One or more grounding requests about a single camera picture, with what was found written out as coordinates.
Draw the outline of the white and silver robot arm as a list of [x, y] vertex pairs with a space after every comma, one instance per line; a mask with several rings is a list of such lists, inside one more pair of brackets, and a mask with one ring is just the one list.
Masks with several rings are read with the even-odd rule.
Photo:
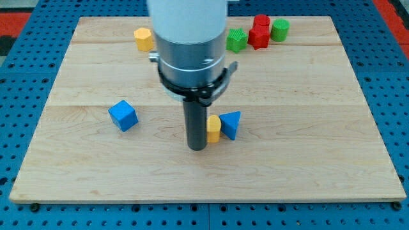
[[224, 68], [225, 0], [148, 0], [158, 69], [176, 86], [200, 88]]

